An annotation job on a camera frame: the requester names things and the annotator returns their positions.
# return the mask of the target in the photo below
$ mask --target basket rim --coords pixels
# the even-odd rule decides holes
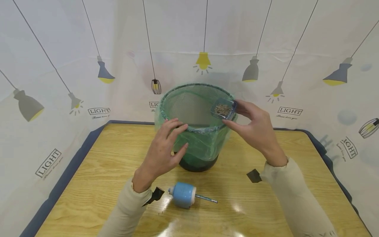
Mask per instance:
[[[163,110],[163,101],[166,99],[166,97],[173,91],[177,90],[177,89],[180,89],[180,88],[183,88],[183,87],[186,87],[186,86],[194,86],[194,85],[201,85],[201,86],[209,86],[209,87],[213,87],[213,88],[216,88],[216,89],[219,89],[220,91],[226,93],[228,96],[230,96],[233,100],[235,99],[234,96],[229,93],[228,91],[226,91],[225,89],[219,87],[219,86],[215,86],[215,85],[211,85],[211,84],[207,84],[207,83],[188,83],[188,84],[184,84],[184,85],[180,85],[180,86],[177,86],[177,87],[174,87],[172,88],[171,90],[169,90],[163,97],[162,99],[160,100],[159,102],[159,111],[160,111],[160,114],[162,115],[163,119],[169,119],[166,115],[166,113],[164,112]],[[214,131],[214,130],[220,130],[222,128],[226,127],[225,124],[221,124],[219,126],[212,126],[212,127],[204,127],[204,128],[194,128],[190,125],[188,125],[188,128],[186,129],[187,132],[194,132],[194,133],[202,133],[202,131],[204,131],[204,129],[210,129],[210,131]]]

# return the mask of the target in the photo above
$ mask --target hand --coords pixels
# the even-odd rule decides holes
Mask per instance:
[[[187,151],[186,143],[175,155],[171,155],[172,147],[179,134],[188,128],[188,124],[179,122],[177,118],[165,120],[158,130],[141,166],[135,171],[132,179],[134,191],[146,191],[154,180],[175,168]]]
[[[240,125],[231,120],[222,122],[237,132],[250,146],[260,151],[272,166],[285,166],[287,157],[281,149],[271,124],[268,112],[253,103],[243,100],[237,102],[236,112],[249,118],[248,125]]]

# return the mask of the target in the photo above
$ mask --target black tape piece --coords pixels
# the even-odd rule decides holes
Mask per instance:
[[[150,204],[153,201],[158,201],[159,199],[161,199],[163,194],[164,194],[164,191],[156,187],[153,194],[151,195],[151,198],[143,206],[146,206],[147,204]]]
[[[259,183],[262,181],[257,169],[253,169],[251,172],[247,173],[246,175],[250,179],[250,181],[253,183]]]

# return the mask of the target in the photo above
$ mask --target metal shaft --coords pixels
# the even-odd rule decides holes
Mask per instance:
[[[213,199],[210,199],[210,198],[207,198],[207,197],[201,196],[201,195],[197,195],[197,194],[195,194],[195,197],[197,197],[197,198],[201,198],[201,199],[204,199],[204,200],[207,200],[207,201],[210,201],[210,202],[218,203],[218,201],[216,201],[216,200],[213,200]]]

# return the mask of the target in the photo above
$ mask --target person's left hand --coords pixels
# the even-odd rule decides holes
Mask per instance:
[[[179,134],[188,128],[177,118],[165,120],[158,130],[141,166],[135,171],[132,179],[133,189],[137,193],[146,191],[156,178],[175,168],[187,151],[186,143],[175,155],[172,147]]]

